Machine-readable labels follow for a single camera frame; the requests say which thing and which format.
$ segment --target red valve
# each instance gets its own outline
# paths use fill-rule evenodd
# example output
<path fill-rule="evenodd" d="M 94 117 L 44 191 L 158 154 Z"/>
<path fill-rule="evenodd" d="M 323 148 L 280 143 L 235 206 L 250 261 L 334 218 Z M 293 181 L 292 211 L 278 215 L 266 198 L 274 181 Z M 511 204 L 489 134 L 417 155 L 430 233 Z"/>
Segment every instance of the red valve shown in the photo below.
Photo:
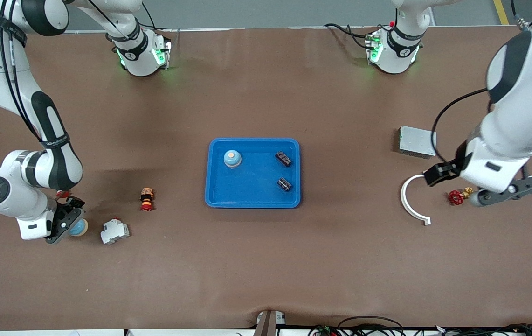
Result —
<path fill-rule="evenodd" d="M 56 192 L 56 196 L 58 198 L 67 198 L 71 195 L 71 193 L 69 191 L 63 191 L 63 190 L 59 190 Z"/>
<path fill-rule="evenodd" d="M 449 201 L 454 205 L 460 205 L 463 203 L 464 196 L 458 190 L 453 190 L 449 193 Z"/>

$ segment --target blue plastic tray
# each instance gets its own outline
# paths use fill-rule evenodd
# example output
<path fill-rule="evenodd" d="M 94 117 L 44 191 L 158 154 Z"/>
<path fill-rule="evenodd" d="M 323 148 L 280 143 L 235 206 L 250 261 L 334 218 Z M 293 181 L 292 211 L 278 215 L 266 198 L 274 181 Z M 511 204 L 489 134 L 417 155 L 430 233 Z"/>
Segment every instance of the blue plastic tray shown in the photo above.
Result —
<path fill-rule="evenodd" d="M 241 164 L 228 168 L 227 151 L 241 154 Z M 285 167 L 275 154 L 283 151 L 291 166 Z M 285 178 L 291 191 L 276 183 Z M 210 143 L 206 174 L 206 203 L 212 208 L 292 209 L 301 202 L 299 144 L 290 138 L 217 138 Z"/>

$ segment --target black electronic component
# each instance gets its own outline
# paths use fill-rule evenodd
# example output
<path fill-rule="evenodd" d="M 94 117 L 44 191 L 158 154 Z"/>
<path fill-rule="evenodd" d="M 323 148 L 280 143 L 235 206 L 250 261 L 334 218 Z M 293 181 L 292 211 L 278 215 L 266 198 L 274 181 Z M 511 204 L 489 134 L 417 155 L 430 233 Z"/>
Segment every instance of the black electronic component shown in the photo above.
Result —
<path fill-rule="evenodd" d="M 277 183 L 278 186 L 281 187 L 284 191 L 291 191 L 291 188 L 293 187 L 293 185 L 284 178 L 280 178 Z"/>
<path fill-rule="evenodd" d="M 289 157 L 283 152 L 276 153 L 276 159 L 282 162 L 285 167 L 289 167 L 291 165 L 291 159 L 289 159 Z"/>

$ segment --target white plastic ring segment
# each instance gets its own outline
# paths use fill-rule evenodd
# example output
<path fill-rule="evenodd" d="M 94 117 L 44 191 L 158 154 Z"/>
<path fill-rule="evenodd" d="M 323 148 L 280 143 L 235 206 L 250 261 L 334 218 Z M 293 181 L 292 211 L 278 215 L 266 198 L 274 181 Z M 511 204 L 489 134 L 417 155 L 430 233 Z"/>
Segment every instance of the white plastic ring segment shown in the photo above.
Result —
<path fill-rule="evenodd" d="M 419 219 L 420 221 L 423 221 L 423 223 L 427 226 L 427 225 L 432 224 L 432 219 L 430 217 L 421 215 L 419 212 L 416 212 L 415 210 L 413 210 L 413 208 L 411 208 L 411 206 L 409 205 L 409 202 L 407 201 L 407 187 L 409 186 L 409 183 L 411 183 L 411 181 L 413 181 L 414 179 L 419 179 L 423 177 L 424 177 L 423 174 L 415 175 L 412 178 L 409 178 L 408 180 L 406 180 L 405 183 L 403 183 L 402 188 L 401 188 L 401 202 L 402 202 L 402 206 L 405 208 L 405 210 L 410 215 Z"/>

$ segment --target metal box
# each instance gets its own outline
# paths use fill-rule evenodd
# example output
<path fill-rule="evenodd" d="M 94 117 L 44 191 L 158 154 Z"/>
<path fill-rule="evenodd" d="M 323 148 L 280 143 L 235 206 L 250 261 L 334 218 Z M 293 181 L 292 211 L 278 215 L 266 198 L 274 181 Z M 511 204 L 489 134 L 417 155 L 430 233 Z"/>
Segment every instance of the metal box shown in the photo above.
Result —
<path fill-rule="evenodd" d="M 398 131 L 398 152 L 422 159 L 430 159 L 436 156 L 436 151 L 432 147 L 430 135 L 432 132 L 408 126 L 401 126 Z M 434 132 L 434 143 L 436 143 L 436 133 Z"/>

